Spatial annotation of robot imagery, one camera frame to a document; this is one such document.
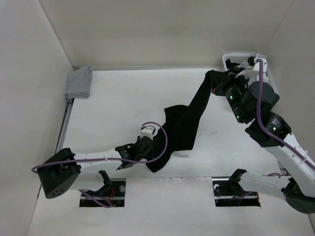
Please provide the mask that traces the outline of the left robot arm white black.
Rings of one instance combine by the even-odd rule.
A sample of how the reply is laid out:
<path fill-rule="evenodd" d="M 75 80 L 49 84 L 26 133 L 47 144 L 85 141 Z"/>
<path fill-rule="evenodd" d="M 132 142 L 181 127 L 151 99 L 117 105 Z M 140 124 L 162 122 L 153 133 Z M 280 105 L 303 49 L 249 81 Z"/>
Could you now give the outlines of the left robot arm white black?
<path fill-rule="evenodd" d="M 63 148 L 37 168 L 45 197 L 56 198 L 69 189 L 86 190 L 92 197 L 106 197 L 112 182 L 105 170 L 107 161 L 121 161 L 118 170 L 132 167 L 139 161 L 153 159 L 153 140 L 138 138 L 136 143 L 98 153 L 74 153 Z"/>

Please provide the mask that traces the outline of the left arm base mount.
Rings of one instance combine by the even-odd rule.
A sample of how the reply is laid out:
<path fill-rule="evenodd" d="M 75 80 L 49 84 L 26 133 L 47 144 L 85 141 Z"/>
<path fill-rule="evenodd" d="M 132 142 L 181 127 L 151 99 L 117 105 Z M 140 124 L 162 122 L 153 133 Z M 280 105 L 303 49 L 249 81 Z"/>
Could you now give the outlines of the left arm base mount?
<path fill-rule="evenodd" d="M 105 192 L 86 190 L 87 194 L 92 198 L 81 193 L 79 207 L 124 207 L 126 195 L 126 179 L 111 179 L 111 187 Z"/>

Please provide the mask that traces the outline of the black tank top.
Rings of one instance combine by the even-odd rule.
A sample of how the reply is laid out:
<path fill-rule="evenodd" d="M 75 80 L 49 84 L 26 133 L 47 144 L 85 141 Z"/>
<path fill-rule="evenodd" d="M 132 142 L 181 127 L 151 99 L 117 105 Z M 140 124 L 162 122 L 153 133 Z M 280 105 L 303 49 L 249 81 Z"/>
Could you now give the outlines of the black tank top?
<path fill-rule="evenodd" d="M 164 109 L 165 123 L 153 138 L 154 157 L 158 160 L 147 163 L 153 173 L 161 170 L 177 151 L 192 150 L 200 119 L 208 105 L 211 90 L 220 82 L 219 78 L 228 76 L 227 72 L 210 70 L 188 106 L 175 105 Z"/>

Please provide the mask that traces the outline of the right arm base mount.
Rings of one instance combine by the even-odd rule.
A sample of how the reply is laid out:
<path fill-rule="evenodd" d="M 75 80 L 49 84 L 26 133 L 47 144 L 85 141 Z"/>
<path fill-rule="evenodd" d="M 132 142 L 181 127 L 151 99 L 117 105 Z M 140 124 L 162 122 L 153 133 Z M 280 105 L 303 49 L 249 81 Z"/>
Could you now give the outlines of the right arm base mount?
<path fill-rule="evenodd" d="M 228 178 L 213 178 L 212 184 L 217 207 L 260 207 L 257 192 L 245 191 Z"/>

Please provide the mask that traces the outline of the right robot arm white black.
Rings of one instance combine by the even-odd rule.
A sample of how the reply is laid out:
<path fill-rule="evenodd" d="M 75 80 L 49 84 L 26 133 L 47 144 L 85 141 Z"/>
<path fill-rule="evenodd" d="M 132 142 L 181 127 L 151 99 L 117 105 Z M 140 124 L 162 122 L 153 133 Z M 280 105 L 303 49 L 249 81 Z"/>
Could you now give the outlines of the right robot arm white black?
<path fill-rule="evenodd" d="M 315 163 L 299 146 L 290 126 L 272 108 L 279 95 L 262 79 L 249 83 L 243 75 L 211 70 L 212 93 L 225 96 L 239 123 L 248 125 L 245 132 L 272 154 L 286 174 L 254 174 L 237 169 L 226 180 L 214 184 L 218 197 L 231 195 L 235 204 L 246 195 L 264 193 L 287 202 L 300 213 L 315 211 Z"/>

